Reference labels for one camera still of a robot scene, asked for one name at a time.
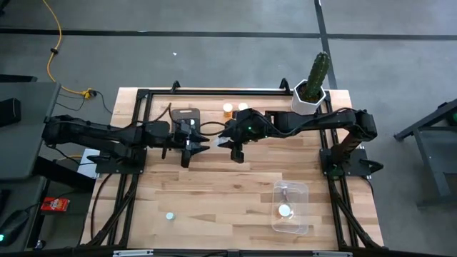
yellow cable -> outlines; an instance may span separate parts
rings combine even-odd
[[[69,156],[70,158],[83,158],[83,156],[78,156],[78,155],[73,155],[73,156]],[[60,158],[58,159],[57,161],[62,161],[62,160],[66,160],[67,157],[64,157],[64,158]]]
[[[51,12],[52,16],[54,17],[54,21],[56,21],[57,27],[59,28],[59,41],[57,41],[57,45],[54,47],[54,49],[56,49],[56,51],[57,51],[57,50],[59,50],[60,43],[62,42],[62,28],[60,26],[60,22],[57,19],[56,14],[54,13],[54,11],[52,11],[52,8],[48,5],[46,0],[43,0],[43,3],[46,5],[46,7],[48,7],[48,10]],[[46,70],[48,71],[49,78],[53,82],[56,82],[56,79],[51,74],[51,62],[54,59],[55,55],[56,54],[54,52],[51,52],[51,55],[50,55],[49,60],[48,60],[48,65],[46,66]],[[61,86],[61,87],[62,87],[63,90],[68,91],[70,93],[82,95],[87,99],[91,98],[91,94],[89,93],[89,91],[92,90],[92,89],[87,89],[85,91],[75,91],[75,90],[68,89],[65,86]]]

potted cactus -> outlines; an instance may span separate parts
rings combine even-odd
[[[316,56],[308,80],[302,80],[293,90],[291,104],[293,112],[300,115],[314,114],[316,112],[326,97],[326,93],[322,89],[322,83],[326,77],[329,64],[330,57],[326,52],[321,52]]]

gray desk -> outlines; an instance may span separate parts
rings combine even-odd
[[[5,209],[0,215],[0,224],[2,224],[11,213],[16,210],[25,209],[32,204],[40,201],[42,192],[46,185],[46,179],[42,176],[34,176],[22,181],[9,181],[0,183],[0,189],[10,189],[11,195],[6,201]],[[26,248],[27,240],[31,233],[31,228],[38,212],[38,206],[31,208],[30,217],[19,237],[7,247],[0,247],[0,253],[11,253],[23,251]]]
[[[58,83],[1,83],[0,101],[21,102],[21,121],[0,128],[0,180],[28,178],[41,147],[44,118],[54,109]]]

plastic container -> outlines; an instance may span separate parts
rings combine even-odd
[[[293,181],[277,181],[273,188],[271,227],[278,232],[308,233],[308,186]]]

cactus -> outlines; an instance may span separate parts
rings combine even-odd
[[[309,103],[316,103],[319,101],[321,97],[321,86],[326,77],[329,64],[330,57],[326,52],[321,52],[316,56],[313,68],[309,73],[308,82],[306,82],[306,85],[302,86],[298,91],[300,100]]]

